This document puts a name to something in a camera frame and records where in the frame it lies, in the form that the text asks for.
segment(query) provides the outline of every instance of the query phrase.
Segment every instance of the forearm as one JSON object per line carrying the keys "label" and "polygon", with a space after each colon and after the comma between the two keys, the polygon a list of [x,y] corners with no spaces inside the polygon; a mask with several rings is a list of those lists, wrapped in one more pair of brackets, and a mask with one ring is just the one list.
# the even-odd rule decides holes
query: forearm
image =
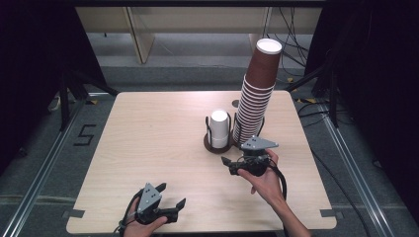
{"label": "forearm", "polygon": [[309,237],[311,233],[308,229],[299,221],[293,211],[287,205],[284,200],[278,200],[271,203],[271,207],[277,216],[283,221],[284,227],[287,228],[291,237]]}

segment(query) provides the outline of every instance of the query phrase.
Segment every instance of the wooden table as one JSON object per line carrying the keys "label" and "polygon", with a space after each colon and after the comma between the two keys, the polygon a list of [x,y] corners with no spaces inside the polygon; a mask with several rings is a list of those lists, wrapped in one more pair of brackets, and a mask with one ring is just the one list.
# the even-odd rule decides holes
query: wooden table
{"label": "wooden table", "polygon": [[[73,234],[110,233],[123,218],[132,196],[146,182],[167,183],[160,207],[186,206],[178,222],[159,233],[273,231],[280,219],[250,184],[231,176],[220,155],[204,147],[205,118],[214,109],[232,117],[240,91],[121,93],[104,128],[79,197],[74,205],[82,218],[70,217]],[[309,229],[331,229],[335,217],[288,92],[275,91],[265,113],[260,137],[278,142],[280,170],[287,178],[288,203]],[[222,154],[231,160],[241,152],[231,147]]]}

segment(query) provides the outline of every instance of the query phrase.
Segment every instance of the metal rail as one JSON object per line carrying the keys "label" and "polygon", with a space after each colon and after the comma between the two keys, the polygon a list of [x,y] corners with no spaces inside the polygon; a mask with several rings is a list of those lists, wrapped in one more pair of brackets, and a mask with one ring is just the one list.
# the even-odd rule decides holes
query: metal rail
{"label": "metal rail", "polygon": [[[322,112],[327,111],[327,107],[325,105],[319,105],[319,110]],[[335,127],[333,122],[330,120],[329,117],[324,119],[327,129],[332,136],[333,141],[335,142],[336,147],[339,150],[339,153],[342,157],[343,162],[348,169],[348,172],[354,182],[355,187],[360,194],[361,200],[363,201],[366,210],[368,211],[371,220],[373,221],[379,236],[387,237],[387,236],[395,236],[388,220],[382,211],[381,207],[379,206],[376,198],[373,195],[369,185],[367,184],[366,179],[364,178],[360,168],[357,165],[354,157],[352,156],[351,151],[349,150],[346,142],[339,131],[339,128]]]}
{"label": "metal rail", "polygon": [[31,213],[32,208],[34,207],[35,202],[37,201],[37,197],[40,194],[42,187],[45,184],[45,181],[53,168],[53,165],[55,164],[59,152],[61,151],[64,145],[64,141],[67,138],[68,133],[71,130],[71,127],[74,124],[84,104],[84,100],[76,102],[75,108],[72,111],[67,127],[59,132],[51,149],[49,150],[49,153],[43,161],[42,166],[38,170],[36,177],[32,181],[31,186],[29,187],[21,203],[19,204],[18,209],[15,211],[13,217],[9,220],[9,223],[2,234],[3,237],[18,236],[21,232],[26,220],[28,219],[29,214]]}

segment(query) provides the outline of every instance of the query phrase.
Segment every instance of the white paper cup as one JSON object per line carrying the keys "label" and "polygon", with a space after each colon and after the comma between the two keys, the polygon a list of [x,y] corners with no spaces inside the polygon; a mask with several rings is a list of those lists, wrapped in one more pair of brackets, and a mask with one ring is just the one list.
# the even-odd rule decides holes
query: white paper cup
{"label": "white paper cup", "polygon": [[209,137],[209,144],[213,148],[217,148],[217,149],[224,148],[228,144],[228,135],[222,139],[212,138],[211,140],[212,140],[212,143],[210,143],[210,137]]}
{"label": "white paper cup", "polygon": [[261,52],[272,55],[280,53],[283,49],[283,46],[273,39],[259,39],[256,43],[256,47]]}
{"label": "white paper cup", "polygon": [[209,120],[210,137],[214,139],[224,139],[228,134],[228,114],[224,110],[212,112]]}

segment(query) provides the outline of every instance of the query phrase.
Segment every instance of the gray floor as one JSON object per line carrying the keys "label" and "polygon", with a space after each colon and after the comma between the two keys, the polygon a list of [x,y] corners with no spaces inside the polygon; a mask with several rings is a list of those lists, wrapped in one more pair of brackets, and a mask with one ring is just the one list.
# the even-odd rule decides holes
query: gray floor
{"label": "gray floor", "polygon": [[[104,37],[103,34],[89,34],[89,38],[108,84],[121,91],[240,90],[242,77],[252,55],[248,37],[245,35],[168,34],[157,35],[147,63],[139,64],[129,35],[108,34]],[[310,40],[310,36],[298,36],[298,42],[306,48],[309,48]],[[302,60],[293,48],[286,47],[286,51],[297,60]],[[277,90],[287,87],[289,79],[299,79],[297,75],[303,72],[302,66],[286,57],[283,58],[283,63],[284,68],[279,70]],[[311,98],[310,89],[313,83],[314,81],[292,92],[293,98]],[[93,87],[88,90],[100,92]],[[50,107],[53,108],[55,103],[56,100],[52,101]],[[77,198],[112,105],[112,99],[101,99],[81,108],[31,212],[27,219],[24,219],[25,224],[18,230],[20,236],[71,236],[65,230],[65,213],[71,210]],[[297,110],[305,105],[307,103],[295,102]],[[374,154],[359,134],[356,122],[346,111],[343,100],[339,101],[338,109],[339,132],[379,203],[393,236],[419,236],[418,226],[384,171],[373,164]],[[300,114],[317,112],[319,107],[310,105]],[[310,147],[321,159],[321,162],[316,160],[317,167],[338,216],[336,228],[312,232],[317,236],[366,236],[362,224],[364,220],[371,236],[380,236],[368,206],[363,202],[332,139],[326,125],[327,120],[327,117],[319,114],[300,119]],[[91,143],[75,146],[75,143],[87,141],[86,137],[79,136],[80,130],[86,124],[94,125],[85,127],[85,132],[94,134]],[[0,177],[1,230],[4,231],[42,162],[48,156],[49,149],[59,134],[59,126],[59,110],[51,111],[27,142],[25,148],[28,155],[14,159],[5,174]],[[346,196],[336,181],[344,188]]]}

